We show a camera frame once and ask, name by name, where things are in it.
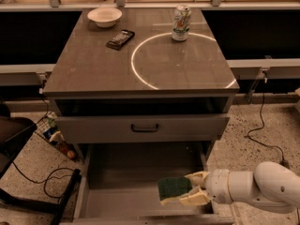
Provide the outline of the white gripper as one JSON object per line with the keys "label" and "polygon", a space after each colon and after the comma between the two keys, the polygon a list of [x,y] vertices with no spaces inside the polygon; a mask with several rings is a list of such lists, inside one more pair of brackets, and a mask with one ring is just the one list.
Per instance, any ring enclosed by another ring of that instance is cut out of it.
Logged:
{"label": "white gripper", "polygon": [[225,169],[186,175],[186,178],[196,187],[182,195],[179,202],[184,206],[202,206],[210,203],[212,199],[216,203],[231,204],[233,200],[229,191],[229,174],[230,171]]}

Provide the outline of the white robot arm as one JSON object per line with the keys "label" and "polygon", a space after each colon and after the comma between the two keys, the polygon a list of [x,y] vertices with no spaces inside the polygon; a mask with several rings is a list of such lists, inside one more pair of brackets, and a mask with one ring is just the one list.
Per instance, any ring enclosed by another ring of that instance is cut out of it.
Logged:
{"label": "white robot arm", "polygon": [[187,175],[192,190],[179,197],[183,205],[246,203],[263,211],[286,214],[300,208],[300,177],[271,161],[253,172],[227,169]]}

